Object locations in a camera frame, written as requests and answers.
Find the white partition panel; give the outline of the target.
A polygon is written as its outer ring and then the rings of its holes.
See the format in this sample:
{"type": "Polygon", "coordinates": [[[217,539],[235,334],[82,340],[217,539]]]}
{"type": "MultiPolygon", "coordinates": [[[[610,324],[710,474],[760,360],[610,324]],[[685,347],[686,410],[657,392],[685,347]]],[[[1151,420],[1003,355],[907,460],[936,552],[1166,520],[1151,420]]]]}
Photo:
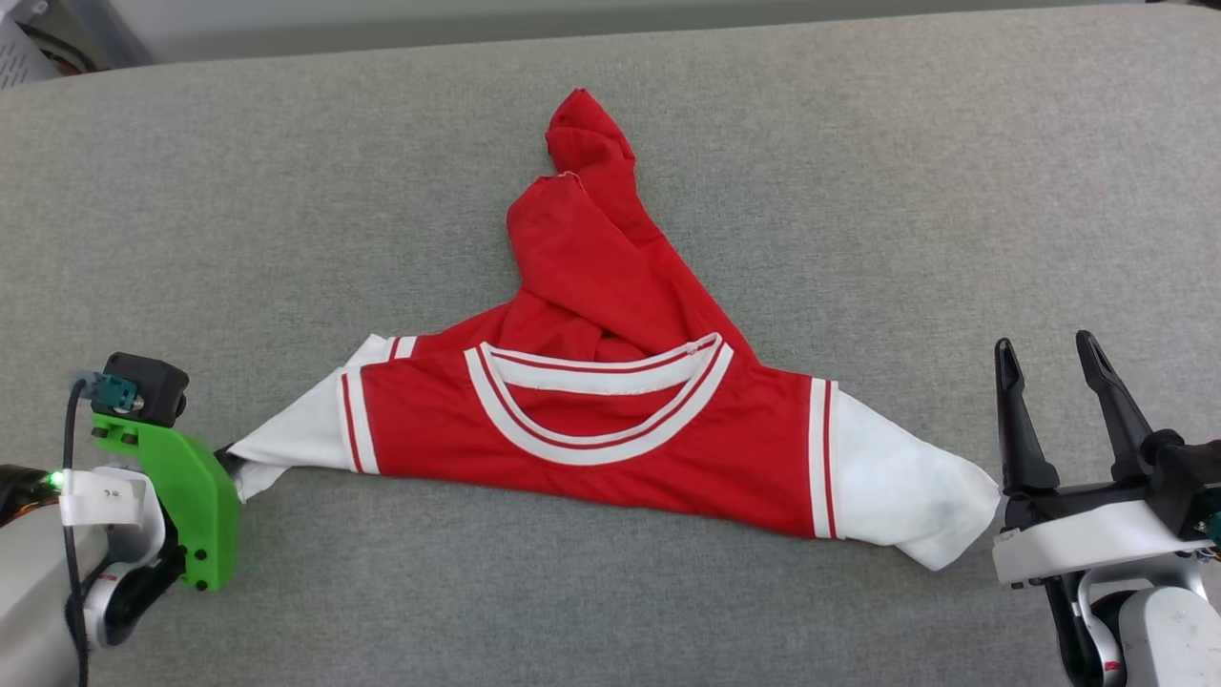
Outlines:
{"type": "Polygon", "coordinates": [[[109,0],[154,63],[1148,0],[109,0]]]}

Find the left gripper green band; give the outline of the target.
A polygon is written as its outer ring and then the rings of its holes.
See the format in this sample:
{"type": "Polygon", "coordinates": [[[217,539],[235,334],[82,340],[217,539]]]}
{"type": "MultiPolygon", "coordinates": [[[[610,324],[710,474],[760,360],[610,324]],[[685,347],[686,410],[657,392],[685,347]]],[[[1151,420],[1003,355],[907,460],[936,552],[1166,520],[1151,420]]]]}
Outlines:
{"type": "MultiPolygon", "coordinates": [[[[131,480],[143,492],[136,526],[74,527],[81,574],[104,560],[131,567],[167,561],[171,574],[197,591],[216,592],[233,577],[238,560],[238,495],[231,478],[239,458],[231,445],[217,456],[193,436],[95,412],[96,444],[132,458],[136,469],[101,466],[82,472],[131,480]]],[[[63,552],[60,469],[2,466],[0,478],[0,563],[32,563],[42,553],[56,564],[63,552]]]]}

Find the grey metal partition post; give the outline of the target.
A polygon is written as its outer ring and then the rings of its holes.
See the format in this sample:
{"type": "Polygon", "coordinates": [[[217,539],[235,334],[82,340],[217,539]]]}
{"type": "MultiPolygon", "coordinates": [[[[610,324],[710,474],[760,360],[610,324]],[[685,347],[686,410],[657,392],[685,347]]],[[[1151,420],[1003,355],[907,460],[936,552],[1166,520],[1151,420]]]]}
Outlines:
{"type": "Polygon", "coordinates": [[[114,9],[114,0],[56,0],[70,15],[74,24],[83,31],[87,41],[115,70],[127,67],[148,67],[158,63],[148,48],[136,37],[114,9]]]}

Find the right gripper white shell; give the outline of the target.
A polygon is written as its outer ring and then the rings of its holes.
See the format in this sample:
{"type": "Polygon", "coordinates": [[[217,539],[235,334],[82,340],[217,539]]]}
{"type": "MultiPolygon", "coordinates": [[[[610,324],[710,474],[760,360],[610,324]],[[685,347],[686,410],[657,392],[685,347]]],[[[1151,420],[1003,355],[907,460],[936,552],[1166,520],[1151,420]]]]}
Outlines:
{"type": "Polygon", "coordinates": [[[1201,552],[1204,533],[1181,536],[1147,503],[1151,465],[1142,445],[1154,430],[1136,404],[1107,353],[1087,329],[1076,334],[1085,383],[1098,397],[1114,451],[1110,470],[1118,484],[1063,488],[1042,450],[1024,403],[1024,372],[1012,342],[996,340],[996,419],[1002,454],[1002,533],[991,560],[1002,584],[1128,564],[1173,552],[1201,552]]]}

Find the red white jersey shirt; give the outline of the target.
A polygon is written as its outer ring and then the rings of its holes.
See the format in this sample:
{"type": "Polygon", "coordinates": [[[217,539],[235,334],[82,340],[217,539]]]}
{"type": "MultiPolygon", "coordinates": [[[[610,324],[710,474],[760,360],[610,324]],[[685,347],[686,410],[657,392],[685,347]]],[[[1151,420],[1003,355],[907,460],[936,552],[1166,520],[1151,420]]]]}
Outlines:
{"type": "Polygon", "coordinates": [[[833,379],[772,369],[640,200],[628,137],[585,90],[554,174],[507,210],[519,290],[422,336],[369,336],[230,445],[241,500],[288,469],[446,480],[894,547],[937,571],[993,522],[984,469],[833,379]]]}

